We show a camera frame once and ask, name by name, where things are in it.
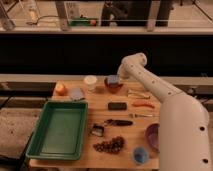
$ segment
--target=white container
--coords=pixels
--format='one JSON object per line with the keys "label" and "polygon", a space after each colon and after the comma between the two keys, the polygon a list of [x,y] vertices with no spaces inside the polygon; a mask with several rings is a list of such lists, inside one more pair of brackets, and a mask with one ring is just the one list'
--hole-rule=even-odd
{"label": "white container", "polygon": [[90,91],[95,90],[97,81],[98,79],[94,75],[88,75],[84,78],[84,83],[87,85],[87,89]]}

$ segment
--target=paper cup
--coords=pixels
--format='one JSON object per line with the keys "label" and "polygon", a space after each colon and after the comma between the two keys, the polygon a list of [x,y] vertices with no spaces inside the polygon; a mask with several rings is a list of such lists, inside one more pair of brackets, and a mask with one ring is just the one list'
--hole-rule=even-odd
{"label": "paper cup", "polygon": [[87,89],[90,91],[95,90],[97,81],[98,79],[94,75],[88,75],[84,78],[84,83],[87,85]]}
{"label": "paper cup", "polygon": [[137,147],[133,151],[133,160],[136,164],[144,164],[149,160],[149,153],[143,147]]}

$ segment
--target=bowl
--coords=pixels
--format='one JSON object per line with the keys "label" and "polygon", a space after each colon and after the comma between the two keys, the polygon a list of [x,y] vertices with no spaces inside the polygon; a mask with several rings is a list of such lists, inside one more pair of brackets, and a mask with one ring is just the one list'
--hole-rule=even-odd
{"label": "bowl", "polygon": [[145,137],[148,141],[148,144],[156,151],[159,151],[158,148],[158,128],[159,124],[154,123],[149,125],[145,131]]}

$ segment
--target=wooden table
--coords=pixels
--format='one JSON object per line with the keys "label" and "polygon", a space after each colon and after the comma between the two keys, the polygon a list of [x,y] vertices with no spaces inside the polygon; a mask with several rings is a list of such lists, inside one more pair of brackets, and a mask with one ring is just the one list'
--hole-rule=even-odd
{"label": "wooden table", "polygon": [[[137,99],[127,97],[129,88],[145,91],[141,84],[137,82],[125,82],[122,89],[117,94],[107,91],[103,81],[97,83],[96,91],[88,91],[82,81],[62,81],[67,89],[80,87],[85,93],[88,102],[88,120],[85,134],[84,147],[80,160],[77,161],[50,161],[31,159],[31,167],[68,167],[68,168],[116,168],[116,169],[158,169],[158,154],[150,148],[145,140],[145,130],[152,124],[158,122],[160,103],[149,92],[151,98],[149,102],[155,105],[154,109],[148,107],[133,107],[132,102]],[[55,92],[52,100],[70,100],[69,96],[58,96]],[[107,110],[108,102],[127,102],[128,109],[125,111]],[[134,114],[154,114],[155,117],[131,118],[130,113]],[[94,123],[102,123],[107,119],[126,119],[132,120],[134,124],[126,127],[107,126],[104,137],[97,137],[90,134],[90,129]],[[125,138],[125,146],[119,154],[100,153],[94,150],[93,144],[110,140],[116,136]],[[137,165],[132,159],[134,148],[143,146],[149,151],[150,160],[142,165]]]}

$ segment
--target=green plastic tray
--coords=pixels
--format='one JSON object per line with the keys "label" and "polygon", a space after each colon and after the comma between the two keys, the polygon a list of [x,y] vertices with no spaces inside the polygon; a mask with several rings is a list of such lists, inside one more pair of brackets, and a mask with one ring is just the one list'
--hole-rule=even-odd
{"label": "green plastic tray", "polygon": [[26,156],[32,159],[78,160],[81,156],[87,103],[47,102]]}

